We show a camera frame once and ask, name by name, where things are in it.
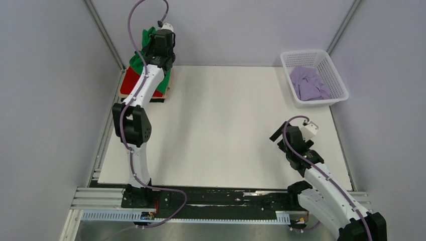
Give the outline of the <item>green t shirt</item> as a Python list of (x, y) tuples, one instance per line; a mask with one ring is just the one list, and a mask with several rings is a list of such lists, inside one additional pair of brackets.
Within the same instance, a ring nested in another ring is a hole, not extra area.
[[(151, 39), (151, 35), (155, 34), (157, 32), (155, 27), (151, 27), (149, 29), (144, 29), (142, 31), (142, 47), (146, 47), (149, 44), (149, 41)], [(129, 60), (130, 67), (137, 73), (141, 74), (144, 70), (144, 64), (142, 63), (142, 60), (137, 52), (133, 55), (133, 57)], [(157, 86), (155, 93), (153, 94), (154, 97), (161, 97), (166, 93), (166, 90), (168, 89), (169, 81), (170, 81), (170, 74), (171, 70), (169, 70), (163, 80), (160, 82), (160, 84)]]

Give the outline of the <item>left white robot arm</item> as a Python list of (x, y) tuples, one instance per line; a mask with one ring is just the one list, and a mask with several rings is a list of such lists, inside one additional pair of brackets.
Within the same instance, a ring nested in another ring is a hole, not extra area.
[(122, 207), (145, 208), (154, 201), (147, 167), (147, 142), (152, 125), (146, 107), (173, 66), (175, 38), (174, 31), (166, 27), (150, 34), (148, 44), (139, 53), (142, 71), (138, 81), (125, 100), (112, 107), (116, 135), (126, 148), (130, 169)]

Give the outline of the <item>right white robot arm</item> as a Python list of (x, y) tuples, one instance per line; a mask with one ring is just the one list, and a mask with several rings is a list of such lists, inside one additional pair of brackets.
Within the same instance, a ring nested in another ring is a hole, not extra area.
[(309, 120), (301, 128), (285, 121), (270, 137), (303, 178), (287, 188), (289, 207), (313, 214), (336, 240), (387, 240), (385, 218), (369, 211), (344, 190), (324, 159), (312, 149), (317, 131), (318, 126)]

